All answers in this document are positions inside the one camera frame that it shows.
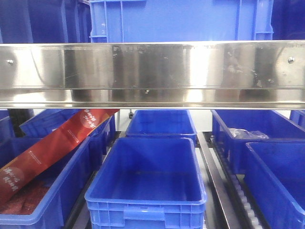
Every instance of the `empty blue crate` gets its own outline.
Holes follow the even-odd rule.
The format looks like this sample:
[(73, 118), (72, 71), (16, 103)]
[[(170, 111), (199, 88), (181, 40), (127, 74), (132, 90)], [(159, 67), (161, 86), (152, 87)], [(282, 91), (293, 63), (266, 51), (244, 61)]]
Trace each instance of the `empty blue crate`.
[(196, 129), (188, 110), (137, 110), (127, 137), (188, 137), (196, 143)]
[[(38, 142), (38, 138), (12, 138), (0, 145), (0, 167)], [(90, 138), (36, 177), (50, 187), (30, 215), (0, 215), (1, 229), (61, 229), (94, 171), (98, 152), (89, 150)]]
[(273, 0), (91, 0), (91, 42), (272, 40)]
[(206, 193), (188, 138), (119, 138), (88, 188), (93, 229), (202, 229)]
[[(305, 142), (305, 130), (276, 111), (212, 110), (212, 114), (214, 142), (236, 174), (245, 171), (246, 142), (268, 142), (275, 139)], [(242, 134), (246, 134), (234, 136), (234, 129), (240, 129)]]
[(305, 143), (247, 143), (245, 182), (273, 229), (305, 228)]
[(90, 149), (102, 151), (107, 154), (108, 146), (115, 138), (115, 118), (114, 115), (97, 127), (91, 134)]

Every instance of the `red packaging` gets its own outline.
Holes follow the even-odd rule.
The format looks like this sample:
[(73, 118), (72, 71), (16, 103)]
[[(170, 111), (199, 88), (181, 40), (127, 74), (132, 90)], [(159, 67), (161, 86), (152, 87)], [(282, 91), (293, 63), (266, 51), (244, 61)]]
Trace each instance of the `red packaging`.
[(0, 205), (78, 146), (118, 109), (85, 109), (0, 169)]

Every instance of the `metal rail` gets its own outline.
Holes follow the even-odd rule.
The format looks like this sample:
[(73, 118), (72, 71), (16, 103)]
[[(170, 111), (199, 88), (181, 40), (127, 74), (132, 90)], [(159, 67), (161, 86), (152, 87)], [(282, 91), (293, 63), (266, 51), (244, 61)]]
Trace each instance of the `metal rail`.
[(305, 108), (305, 41), (0, 45), (0, 107)]

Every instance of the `metal shelf beam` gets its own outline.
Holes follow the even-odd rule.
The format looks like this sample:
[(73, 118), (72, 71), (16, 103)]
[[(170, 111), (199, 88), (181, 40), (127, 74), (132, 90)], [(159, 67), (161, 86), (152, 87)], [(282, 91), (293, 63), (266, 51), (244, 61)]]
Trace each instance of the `metal shelf beam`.
[(0, 45), (0, 107), (305, 108), (305, 41)]

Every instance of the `screw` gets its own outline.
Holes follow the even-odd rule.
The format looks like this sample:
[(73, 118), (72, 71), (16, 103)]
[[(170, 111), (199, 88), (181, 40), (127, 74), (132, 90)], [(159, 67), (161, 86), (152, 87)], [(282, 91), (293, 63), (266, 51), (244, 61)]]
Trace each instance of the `screw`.
[(9, 65), (13, 65), (14, 61), (13, 60), (7, 60), (6, 63), (8, 63)]
[(293, 63), (294, 61), (295, 61), (294, 57), (291, 56), (291, 57), (288, 58), (288, 63)]

